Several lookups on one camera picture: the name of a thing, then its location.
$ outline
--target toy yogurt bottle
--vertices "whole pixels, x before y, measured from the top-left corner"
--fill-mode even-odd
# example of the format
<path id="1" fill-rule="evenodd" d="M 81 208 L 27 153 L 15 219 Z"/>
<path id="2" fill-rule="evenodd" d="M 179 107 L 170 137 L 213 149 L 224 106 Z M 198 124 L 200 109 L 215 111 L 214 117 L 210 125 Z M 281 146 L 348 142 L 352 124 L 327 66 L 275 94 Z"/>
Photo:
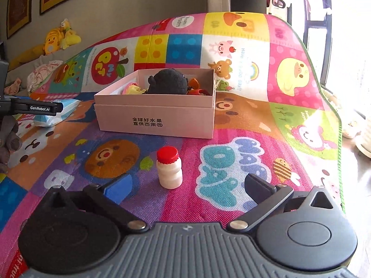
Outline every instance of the toy yogurt bottle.
<path id="1" fill-rule="evenodd" d="M 164 146 L 157 151 L 157 172 L 162 187 L 178 188 L 183 182 L 182 161 L 178 150 L 173 146 Z"/>

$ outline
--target yellow cushion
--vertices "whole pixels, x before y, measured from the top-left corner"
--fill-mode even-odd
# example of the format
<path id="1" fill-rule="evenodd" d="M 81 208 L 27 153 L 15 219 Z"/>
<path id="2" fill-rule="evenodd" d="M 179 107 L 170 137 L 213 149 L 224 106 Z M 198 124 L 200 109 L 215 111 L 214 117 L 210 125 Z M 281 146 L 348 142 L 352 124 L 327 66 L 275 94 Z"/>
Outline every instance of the yellow cushion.
<path id="1" fill-rule="evenodd" d="M 8 71 L 14 70 L 15 68 L 18 68 L 23 64 L 29 63 L 30 61 L 39 58 L 41 55 L 45 55 L 43 47 L 44 44 L 37 45 L 21 53 L 16 58 L 12 59 L 9 63 Z"/>

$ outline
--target black circular disc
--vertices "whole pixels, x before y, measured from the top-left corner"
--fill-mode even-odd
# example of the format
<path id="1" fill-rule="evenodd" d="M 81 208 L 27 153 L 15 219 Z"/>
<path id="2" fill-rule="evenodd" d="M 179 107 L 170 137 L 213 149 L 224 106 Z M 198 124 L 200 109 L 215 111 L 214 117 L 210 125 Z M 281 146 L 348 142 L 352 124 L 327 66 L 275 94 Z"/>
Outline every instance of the black circular disc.
<path id="1" fill-rule="evenodd" d="M 120 233 L 109 219 L 89 212 L 53 212 L 40 223 L 28 222 L 19 239 L 27 265 L 47 274 L 86 271 L 117 248 Z"/>
<path id="2" fill-rule="evenodd" d="M 300 271 L 321 272 L 346 264 L 357 248 L 357 237 L 338 212 L 285 212 L 263 221 L 258 246 L 272 260 Z"/>

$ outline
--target gray wall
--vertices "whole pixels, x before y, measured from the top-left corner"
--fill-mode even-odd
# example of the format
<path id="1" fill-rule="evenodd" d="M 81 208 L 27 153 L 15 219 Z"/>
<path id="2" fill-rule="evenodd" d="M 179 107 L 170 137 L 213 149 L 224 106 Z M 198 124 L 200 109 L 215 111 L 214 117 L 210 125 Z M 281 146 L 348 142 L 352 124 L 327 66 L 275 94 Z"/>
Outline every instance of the gray wall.
<path id="1" fill-rule="evenodd" d="M 39 15 L 32 0 L 32 22 L 6 40 L 7 0 L 0 0 L 0 41 L 9 60 L 42 44 L 50 29 L 67 18 L 81 36 L 81 49 L 129 28 L 192 13 L 205 13 L 207 0 L 69 0 Z"/>

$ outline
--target pink box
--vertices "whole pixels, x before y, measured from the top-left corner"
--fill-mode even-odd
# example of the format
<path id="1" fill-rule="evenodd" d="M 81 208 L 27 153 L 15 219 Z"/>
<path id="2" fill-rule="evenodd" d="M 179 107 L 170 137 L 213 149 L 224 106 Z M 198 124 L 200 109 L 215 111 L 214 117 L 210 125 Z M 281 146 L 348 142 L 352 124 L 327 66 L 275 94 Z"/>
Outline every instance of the pink box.
<path id="1" fill-rule="evenodd" d="M 212 139 L 215 113 L 213 69 L 180 68 L 190 80 L 211 96 L 197 95 L 122 95 L 136 82 L 148 88 L 148 77 L 161 69 L 137 70 L 94 95 L 99 128 L 104 131 Z"/>

